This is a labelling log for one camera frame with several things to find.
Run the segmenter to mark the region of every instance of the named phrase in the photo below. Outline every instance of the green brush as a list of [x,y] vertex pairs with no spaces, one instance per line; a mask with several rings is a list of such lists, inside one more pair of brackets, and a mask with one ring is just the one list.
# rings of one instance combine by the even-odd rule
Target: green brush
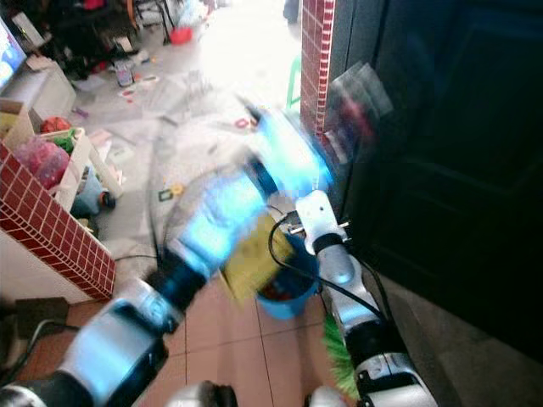
[[335,320],[327,315],[324,321],[324,337],[328,357],[332,360],[332,374],[336,386],[352,399],[358,399],[358,389],[355,382],[355,369],[350,362],[349,352],[343,343],[343,338]]

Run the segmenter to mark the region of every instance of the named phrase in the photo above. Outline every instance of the television screen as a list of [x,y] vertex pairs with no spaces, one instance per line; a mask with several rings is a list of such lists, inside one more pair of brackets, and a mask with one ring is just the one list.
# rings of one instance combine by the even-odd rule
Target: television screen
[[26,55],[0,19],[0,89],[2,89],[15,71],[23,64]]

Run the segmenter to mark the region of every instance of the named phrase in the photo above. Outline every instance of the dark door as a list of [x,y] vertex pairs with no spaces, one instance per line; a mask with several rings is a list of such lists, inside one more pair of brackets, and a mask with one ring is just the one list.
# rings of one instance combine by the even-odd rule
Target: dark door
[[373,64],[395,111],[347,193],[357,250],[543,360],[543,2],[383,9]]

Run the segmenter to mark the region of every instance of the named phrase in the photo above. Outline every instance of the red brick wall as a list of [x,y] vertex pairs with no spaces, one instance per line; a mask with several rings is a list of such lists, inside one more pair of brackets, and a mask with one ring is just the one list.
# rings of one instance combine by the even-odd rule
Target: red brick wall
[[115,262],[0,142],[0,228],[92,298],[111,297]]
[[302,123],[322,141],[330,72],[335,0],[303,0]]

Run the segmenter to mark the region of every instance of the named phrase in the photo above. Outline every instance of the green stool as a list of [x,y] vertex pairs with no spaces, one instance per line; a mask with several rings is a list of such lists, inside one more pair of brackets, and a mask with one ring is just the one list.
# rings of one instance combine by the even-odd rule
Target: green stool
[[301,95],[293,99],[294,83],[296,82],[296,75],[302,73],[302,58],[298,55],[292,62],[290,67],[290,78],[288,79],[288,93],[287,93],[287,110],[291,109],[293,105],[298,103],[302,98]]

